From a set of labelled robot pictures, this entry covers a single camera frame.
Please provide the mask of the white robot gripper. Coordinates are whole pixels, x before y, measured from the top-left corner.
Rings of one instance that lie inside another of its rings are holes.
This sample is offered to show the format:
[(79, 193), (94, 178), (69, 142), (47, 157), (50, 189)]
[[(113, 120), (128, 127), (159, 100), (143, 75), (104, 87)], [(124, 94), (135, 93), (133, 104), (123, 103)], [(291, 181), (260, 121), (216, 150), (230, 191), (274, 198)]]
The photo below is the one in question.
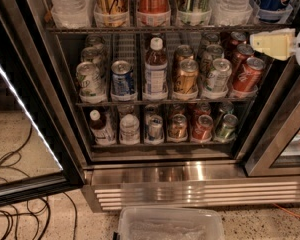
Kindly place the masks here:
[(295, 51), (295, 57), (300, 66), (300, 31), (296, 41), (295, 30), (291, 28), (251, 34), (250, 45), (255, 51), (281, 61), (287, 60)]

